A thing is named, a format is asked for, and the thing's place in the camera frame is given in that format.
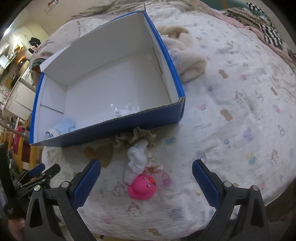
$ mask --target open box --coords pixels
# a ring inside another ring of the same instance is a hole
[[[145,11],[116,18],[40,65],[30,144],[68,146],[139,126],[177,123],[185,95],[164,43]],[[46,139],[63,117],[76,130]]]

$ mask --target green fabric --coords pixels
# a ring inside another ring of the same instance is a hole
[[[222,5],[222,0],[201,0],[202,2],[204,2],[205,4],[207,4],[209,7],[216,9],[216,10],[223,10],[223,5]],[[232,7],[241,7],[241,8],[248,8],[248,5],[245,3],[242,3],[240,1],[237,0],[225,0],[226,6],[227,8],[232,8]],[[261,16],[261,15],[265,15],[264,13],[261,13],[259,11],[256,10],[250,10],[254,15],[257,16]]]

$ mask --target rubber toy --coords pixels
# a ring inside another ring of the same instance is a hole
[[[151,176],[140,174],[131,185],[128,186],[128,194],[133,199],[147,200],[156,191],[156,183]]]

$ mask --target bed sheet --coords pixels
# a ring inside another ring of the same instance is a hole
[[[202,159],[222,181],[244,188],[257,185],[265,203],[295,178],[295,74],[249,30],[165,2],[146,10],[154,24],[188,28],[194,51],[208,60],[205,75],[183,84],[186,103],[180,123],[150,130],[156,138],[149,150],[164,165],[163,171],[150,173],[156,193],[146,201],[127,195],[127,150],[110,148],[113,138],[45,147],[42,162],[46,167],[60,164],[51,183],[55,187],[83,170],[90,156],[111,155],[78,209],[91,232],[134,240],[175,239],[204,228],[215,212],[192,176],[195,159]],[[97,23],[85,21],[88,26]]]

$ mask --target crumpled bedding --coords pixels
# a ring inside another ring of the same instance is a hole
[[[244,188],[257,185],[266,204],[295,178],[295,74],[254,32],[184,1],[149,2],[146,11],[155,25],[188,28],[193,51],[208,61],[204,75],[182,84],[186,94],[182,120],[150,130],[156,138],[149,151],[164,166],[149,173],[156,181],[156,193],[145,201],[127,195],[123,182],[127,149],[113,148],[114,138],[67,148],[45,147],[42,162],[47,168],[60,164],[61,172],[51,182],[55,187],[71,180],[90,158],[109,160],[78,209],[91,232],[134,240],[175,239],[204,228],[215,212],[192,176],[195,159],[202,159],[222,181]],[[68,22],[36,56],[46,58],[43,50],[51,54],[65,47],[110,16],[115,17],[110,13],[106,18]]]

